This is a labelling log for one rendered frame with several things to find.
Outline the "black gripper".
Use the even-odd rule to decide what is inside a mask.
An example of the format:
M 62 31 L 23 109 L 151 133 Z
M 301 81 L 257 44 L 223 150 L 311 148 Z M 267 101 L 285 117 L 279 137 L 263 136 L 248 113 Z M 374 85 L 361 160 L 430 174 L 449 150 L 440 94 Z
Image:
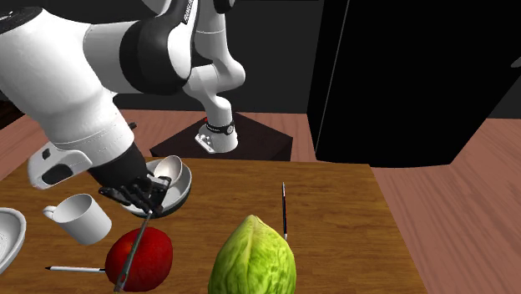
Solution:
M 106 198 L 125 206 L 133 205 L 145 214 L 151 214 L 152 211 L 155 215 L 162 213 L 162 203 L 172 179 L 164 175 L 158 178 L 147 176 L 149 170 L 146 161 L 135 143 L 116 159 L 92 167 L 88 172 L 102 186 L 99 193 Z M 138 177 L 146 177 L 143 178 L 144 202 L 131 194 L 125 186 L 120 187 L 131 184 Z

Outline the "grey pen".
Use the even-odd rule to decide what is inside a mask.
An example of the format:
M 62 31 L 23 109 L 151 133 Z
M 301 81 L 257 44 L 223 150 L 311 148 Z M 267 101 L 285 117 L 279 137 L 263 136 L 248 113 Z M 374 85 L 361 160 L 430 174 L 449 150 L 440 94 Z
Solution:
M 124 289 L 126 281 L 128 280 L 128 277 L 129 277 L 129 271 L 130 271 L 130 268 L 131 268 L 133 260 L 134 260 L 134 255 L 139 248 L 139 243 L 141 241 L 141 238 L 145 232 L 145 229 L 146 229 L 152 215 L 153 215 L 153 211 L 149 210 L 144 222 L 142 223 L 142 226 L 139 229 L 139 233 L 134 238 L 134 243 L 131 247 L 131 251 L 129 252 L 129 254 L 127 256 L 127 259 L 125 260 L 124 266 L 123 266 L 121 272 L 119 273 L 117 282 L 114 286 L 114 290 L 113 290 L 114 294 L 119 294 Z

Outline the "small white bowl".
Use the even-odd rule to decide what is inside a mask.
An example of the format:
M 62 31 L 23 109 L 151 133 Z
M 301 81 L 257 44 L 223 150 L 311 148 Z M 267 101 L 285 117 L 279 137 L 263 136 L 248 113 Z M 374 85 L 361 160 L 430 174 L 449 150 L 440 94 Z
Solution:
M 173 186 L 182 174 L 183 163 L 179 156 L 169 155 L 163 158 L 154 168 L 154 176 L 170 178 L 170 186 Z

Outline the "white bowl with dark rim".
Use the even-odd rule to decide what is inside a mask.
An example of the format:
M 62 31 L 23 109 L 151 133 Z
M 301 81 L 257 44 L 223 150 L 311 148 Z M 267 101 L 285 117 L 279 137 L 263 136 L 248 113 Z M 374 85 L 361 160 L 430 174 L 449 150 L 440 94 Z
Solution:
M 161 159 L 161 160 L 152 160 L 146 163 L 147 169 L 154 173 L 154 175 L 157 175 L 155 170 L 157 170 L 157 165 L 160 164 L 160 162 L 169 160 L 169 158 L 172 158 L 171 155 L 167 158 Z M 190 168 L 183 163 L 182 161 L 179 161 L 182 165 L 180 168 L 180 175 L 173 184 L 171 184 L 170 188 L 167 190 L 167 193 L 165 195 L 165 198 L 162 202 L 163 211 L 159 216 L 153 216 L 154 218 L 161 218 L 165 217 L 167 215 L 170 215 L 174 213 L 176 210 L 178 210 L 187 200 L 190 195 L 190 189 L 191 189 L 191 182 L 192 182 L 192 174 Z M 132 213 L 133 215 L 136 215 L 138 217 L 146 218 L 146 214 L 139 208 L 135 207 L 134 205 L 121 205 L 121 207 L 128 212 Z

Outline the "red apple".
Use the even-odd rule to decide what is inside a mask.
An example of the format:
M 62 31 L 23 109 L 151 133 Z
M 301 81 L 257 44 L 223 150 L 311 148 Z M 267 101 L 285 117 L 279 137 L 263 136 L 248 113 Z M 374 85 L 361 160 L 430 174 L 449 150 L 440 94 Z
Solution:
M 105 272 L 113 284 L 117 282 L 138 233 L 139 229 L 136 229 L 121 236 L 106 256 Z M 154 290 L 169 275 L 172 261 L 171 239 L 163 231 L 147 227 L 134 254 L 124 290 L 129 292 Z

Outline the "white mug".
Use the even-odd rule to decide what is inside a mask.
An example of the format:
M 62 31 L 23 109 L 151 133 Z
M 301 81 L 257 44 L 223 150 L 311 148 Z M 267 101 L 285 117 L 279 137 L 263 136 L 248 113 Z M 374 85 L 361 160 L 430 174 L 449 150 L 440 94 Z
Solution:
M 88 194 L 69 196 L 59 205 L 48 205 L 43 214 L 57 223 L 81 245 L 101 241 L 111 230 L 112 221 Z

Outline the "white pen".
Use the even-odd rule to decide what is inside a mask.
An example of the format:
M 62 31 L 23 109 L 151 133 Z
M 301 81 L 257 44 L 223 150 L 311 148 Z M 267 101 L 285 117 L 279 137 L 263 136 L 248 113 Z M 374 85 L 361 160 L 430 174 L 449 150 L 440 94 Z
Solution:
M 104 268 L 94 267 L 76 267 L 76 266 L 46 266 L 49 271 L 70 271 L 70 272 L 89 272 L 89 273 L 105 273 Z

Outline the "dark robot stand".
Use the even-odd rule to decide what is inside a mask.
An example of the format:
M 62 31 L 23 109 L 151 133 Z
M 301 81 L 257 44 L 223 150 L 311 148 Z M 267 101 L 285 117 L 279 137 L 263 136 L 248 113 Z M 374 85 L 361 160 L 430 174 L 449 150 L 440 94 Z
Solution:
M 209 154 L 196 142 L 195 135 L 204 125 L 204 119 L 157 144 L 150 149 L 150 153 L 154 157 L 178 155 L 180 158 L 291 160 L 292 137 L 236 112 L 233 113 L 233 119 L 238 127 L 239 144 L 228 153 Z

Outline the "green cabbage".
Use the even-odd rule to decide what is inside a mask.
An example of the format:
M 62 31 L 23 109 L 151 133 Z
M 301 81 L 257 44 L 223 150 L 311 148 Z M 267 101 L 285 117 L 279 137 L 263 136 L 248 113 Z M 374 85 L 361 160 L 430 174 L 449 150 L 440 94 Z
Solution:
M 221 247 L 208 294 L 295 294 L 296 261 L 287 241 L 248 215 Z

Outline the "white plate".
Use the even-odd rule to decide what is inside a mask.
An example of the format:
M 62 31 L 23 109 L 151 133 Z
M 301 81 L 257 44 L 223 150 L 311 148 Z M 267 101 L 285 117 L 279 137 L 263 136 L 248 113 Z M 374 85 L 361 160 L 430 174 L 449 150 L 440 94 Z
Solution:
M 0 207 L 0 275 L 20 252 L 26 229 L 27 222 L 20 211 Z

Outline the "black pen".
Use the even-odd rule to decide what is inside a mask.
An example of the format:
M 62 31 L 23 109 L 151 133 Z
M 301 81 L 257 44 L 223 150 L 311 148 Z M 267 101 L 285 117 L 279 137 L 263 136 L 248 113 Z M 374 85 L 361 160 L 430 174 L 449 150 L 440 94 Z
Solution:
M 282 182 L 282 221 L 283 221 L 283 237 L 287 241 L 287 219 L 286 219 L 286 185 Z

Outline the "large black cabinet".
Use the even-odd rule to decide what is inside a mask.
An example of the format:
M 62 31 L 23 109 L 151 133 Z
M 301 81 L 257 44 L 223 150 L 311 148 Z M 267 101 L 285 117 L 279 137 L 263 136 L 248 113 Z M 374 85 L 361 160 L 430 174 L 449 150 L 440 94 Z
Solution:
M 307 115 L 317 159 L 451 163 L 521 70 L 521 0 L 322 0 Z

